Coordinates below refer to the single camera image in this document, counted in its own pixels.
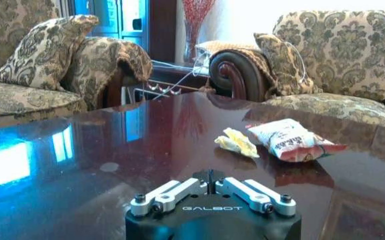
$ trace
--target sofa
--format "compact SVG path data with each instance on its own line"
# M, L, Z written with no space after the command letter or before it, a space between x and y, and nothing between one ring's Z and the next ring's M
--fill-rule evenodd
M385 127L385 11L292 12L273 35L297 48L324 92L281 94L257 45L213 52L218 89L238 99Z
M0 1L0 68L32 27L58 17L59 10L51 0ZM78 52L70 74L60 82L62 90L0 82L0 127L118 106L122 86L138 84L150 77L151 59L134 43L87 38ZM78 72L84 77L74 80Z

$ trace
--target side table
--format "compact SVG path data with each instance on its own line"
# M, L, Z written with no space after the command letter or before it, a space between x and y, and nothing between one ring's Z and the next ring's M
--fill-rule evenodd
M146 85L137 85L129 87L130 102L138 102L145 96L147 100L154 99L158 95L163 97L175 96L179 94L198 91L206 85L210 79L209 70L202 69L199 74L193 74L182 81L182 83L173 89L170 88L179 82L179 80L193 71L194 65L191 63L154 63L154 71L151 78Z

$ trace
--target cabinet door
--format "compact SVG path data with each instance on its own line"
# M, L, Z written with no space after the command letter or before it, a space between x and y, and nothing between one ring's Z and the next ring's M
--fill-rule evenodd
M122 38L147 50L147 0L122 0Z
M75 14L84 14L90 15L92 14L91 11L91 0L74 0L74 6L75 6Z
M100 23L94 28L96 36L119 37L118 24L118 0L95 0L94 14L99 17Z

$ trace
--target chip bag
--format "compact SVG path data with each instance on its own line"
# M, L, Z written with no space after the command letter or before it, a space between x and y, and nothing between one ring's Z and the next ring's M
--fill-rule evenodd
M286 162L312 161L346 149L346 145L324 139L290 118L250 127L249 131Z

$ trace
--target bolt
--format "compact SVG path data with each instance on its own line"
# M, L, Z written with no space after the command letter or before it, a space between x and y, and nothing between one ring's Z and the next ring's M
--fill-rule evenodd
M264 204L262 210L264 213L270 214L274 211L274 205L270 203Z
M162 213L163 212L163 204L159 202L155 202L154 204L153 204L153 210L154 210L154 212L159 212L159 213Z
M134 199L137 200L137 203L141 204L146 201L146 195L139 193L137 196L134 196Z
M292 196L289 194L281 194L281 202L289 204L292 202Z

